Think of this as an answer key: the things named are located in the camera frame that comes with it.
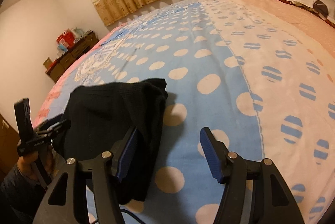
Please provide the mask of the person's left hand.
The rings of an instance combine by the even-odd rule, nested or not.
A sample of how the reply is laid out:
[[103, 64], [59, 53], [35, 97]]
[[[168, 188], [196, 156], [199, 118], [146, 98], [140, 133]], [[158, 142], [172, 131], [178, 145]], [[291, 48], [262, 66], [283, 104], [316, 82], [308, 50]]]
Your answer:
[[[54, 158], [52, 153], [53, 147], [49, 145], [42, 151], [41, 162], [44, 165], [44, 169], [48, 175], [51, 175], [54, 170]], [[33, 153], [19, 157], [17, 167], [21, 174], [31, 180], [38, 181], [37, 173], [35, 172], [34, 164], [39, 159], [39, 152], [34, 151]]]

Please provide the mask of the person's left forearm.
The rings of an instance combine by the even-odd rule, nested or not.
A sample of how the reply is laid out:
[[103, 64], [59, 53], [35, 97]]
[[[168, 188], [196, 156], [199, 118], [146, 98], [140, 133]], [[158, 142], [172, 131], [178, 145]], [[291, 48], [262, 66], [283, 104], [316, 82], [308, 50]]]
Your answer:
[[45, 189], [15, 165], [1, 182], [1, 223], [33, 223]]

